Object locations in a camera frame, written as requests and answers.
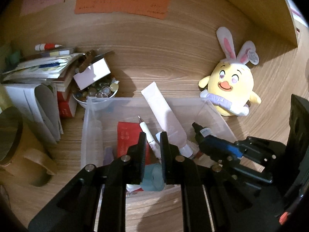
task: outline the wood grain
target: wood grain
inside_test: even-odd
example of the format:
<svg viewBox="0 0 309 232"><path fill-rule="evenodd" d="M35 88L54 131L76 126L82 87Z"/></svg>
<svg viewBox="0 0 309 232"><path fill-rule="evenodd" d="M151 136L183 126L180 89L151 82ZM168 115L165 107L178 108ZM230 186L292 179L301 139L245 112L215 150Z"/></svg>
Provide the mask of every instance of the wood grain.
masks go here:
<svg viewBox="0 0 309 232"><path fill-rule="evenodd" d="M268 29L294 46L298 38L287 0L228 0L257 25Z"/></svg>
<svg viewBox="0 0 309 232"><path fill-rule="evenodd" d="M141 97L140 91L156 81L163 96L198 97L198 81L224 57L217 28L231 30L236 52L252 40L260 57L260 64L251 66L254 91L262 103L252 105L247 117L225 118L239 139L252 135L286 142L291 93L309 97L309 36L302 25L297 25L300 35L295 49L284 38L255 26L227 0L171 0L163 21L123 13L75 15L75 0L19 17L21 1L13 0L1 15L1 41L12 42L26 55L44 42L80 50L113 50L108 62L120 80L117 96ZM79 106L74 119L63 121L59 144L48 147L59 173L46 186L26 186L0 171L0 183L24 225L79 171L83 115ZM127 230L181 231L179 199L175 191L128 200Z"/></svg>

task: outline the mug handle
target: mug handle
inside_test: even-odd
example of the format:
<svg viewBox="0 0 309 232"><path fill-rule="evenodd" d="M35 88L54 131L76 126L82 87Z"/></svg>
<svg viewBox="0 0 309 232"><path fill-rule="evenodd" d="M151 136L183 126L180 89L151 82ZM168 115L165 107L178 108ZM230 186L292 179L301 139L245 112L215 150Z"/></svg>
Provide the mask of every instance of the mug handle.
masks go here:
<svg viewBox="0 0 309 232"><path fill-rule="evenodd" d="M23 157L46 168L47 173L50 175L55 175L57 173L56 163L46 153L34 148L29 148L24 152Z"/></svg>

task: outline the mug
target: mug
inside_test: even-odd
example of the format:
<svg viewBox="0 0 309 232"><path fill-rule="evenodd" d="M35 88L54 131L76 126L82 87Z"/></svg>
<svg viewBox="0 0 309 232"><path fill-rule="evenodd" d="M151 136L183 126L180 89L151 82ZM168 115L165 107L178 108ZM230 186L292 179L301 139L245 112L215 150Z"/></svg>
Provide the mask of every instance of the mug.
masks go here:
<svg viewBox="0 0 309 232"><path fill-rule="evenodd" d="M37 187L46 184L57 173L55 162L15 107L0 114L0 166Z"/></svg>

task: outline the screw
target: screw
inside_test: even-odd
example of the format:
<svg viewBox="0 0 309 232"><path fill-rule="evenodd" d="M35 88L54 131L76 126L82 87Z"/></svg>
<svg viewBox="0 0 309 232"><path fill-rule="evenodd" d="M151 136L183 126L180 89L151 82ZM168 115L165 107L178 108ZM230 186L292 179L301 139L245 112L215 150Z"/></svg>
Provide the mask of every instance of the screw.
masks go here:
<svg viewBox="0 0 309 232"><path fill-rule="evenodd" d="M129 161L131 159L131 157L129 156L129 155L123 155L123 156L121 156L121 160L123 161L123 162L127 162L127 161Z"/></svg>
<svg viewBox="0 0 309 232"><path fill-rule="evenodd" d="M93 164L88 164L88 165L85 166L85 170L87 172L91 172L93 169L95 169L95 165L93 165Z"/></svg>
<svg viewBox="0 0 309 232"><path fill-rule="evenodd" d="M211 169L218 173L222 170L222 167L220 167L219 165L213 165Z"/></svg>
<svg viewBox="0 0 309 232"><path fill-rule="evenodd" d="M178 161L178 162L184 162L185 159L184 159L184 157L182 155L177 155L175 157L175 160Z"/></svg>

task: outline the pink inner ear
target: pink inner ear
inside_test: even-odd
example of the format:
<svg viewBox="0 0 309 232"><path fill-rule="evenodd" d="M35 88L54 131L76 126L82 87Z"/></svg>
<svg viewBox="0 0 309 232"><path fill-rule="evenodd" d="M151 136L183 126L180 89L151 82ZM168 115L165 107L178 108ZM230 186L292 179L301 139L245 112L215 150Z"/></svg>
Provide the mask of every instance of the pink inner ear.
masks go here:
<svg viewBox="0 0 309 232"><path fill-rule="evenodd" d="M246 49L245 54L243 54L243 56L240 59L241 63L248 62L248 50L251 50L251 48Z"/></svg>
<svg viewBox="0 0 309 232"><path fill-rule="evenodd" d="M224 38L224 46L228 50L228 52L230 54L230 58L235 59L236 58L235 53L232 52L232 48L230 46L230 43L226 38Z"/></svg>

